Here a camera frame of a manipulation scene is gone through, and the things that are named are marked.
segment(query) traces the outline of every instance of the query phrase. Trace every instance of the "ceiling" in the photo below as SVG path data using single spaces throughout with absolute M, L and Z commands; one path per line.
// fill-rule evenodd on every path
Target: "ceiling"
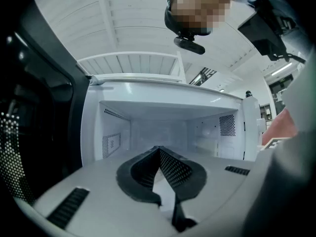
M 112 73 L 147 73 L 170 75 L 176 62 L 175 57 L 154 54 L 114 53 L 113 55 L 96 55 L 78 60 L 89 75 Z
M 166 28 L 163 20 L 166 0 L 35 1 L 54 33 L 77 60 L 111 52 L 149 51 L 176 54 L 179 50 L 187 82 L 204 67 L 235 80 L 238 77 L 232 71 L 242 65 L 254 49 L 237 30 L 253 13 L 250 7 L 241 3 L 233 2 L 225 22 L 214 29 L 212 34 L 196 38 L 196 42 L 206 49 L 206 53 L 199 56 L 174 45 L 175 34 Z M 152 61 L 154 68 L 160 64 L 159 59 Z M 101 67 L 100 71 L 94 71 L 101 73 L 107 70 L 108 67 Z

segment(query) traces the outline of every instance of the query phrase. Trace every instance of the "white wall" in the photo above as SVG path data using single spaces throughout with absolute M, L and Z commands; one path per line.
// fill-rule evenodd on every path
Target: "white wall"
M 267 85 L 263 75 L 258 69 L 254 69 L 251 73 L 243 77 L 243 81 L 235 81 L 224 88 L 225 92 L 234 96 L 245 98 L 246 91 L 250 90 L 259 105 L 270 104 L 272 118 L 276 117 L 275 105 L 271 95 L 269 86 Z
M 203 83 L 201 87 L 220 90 L 234 81 L 236 81 L 236 79 L 232 77 L 228 77 L 227 75 L 221 73 L 215 73 L 205 83 Z
M 295 70 L 292 72 L 293 79 L 296 79 L 296 78 L 298 77 L 298 74 L 299 74 L 299 70 L 298 70 L 298 69 L 295 69 Z

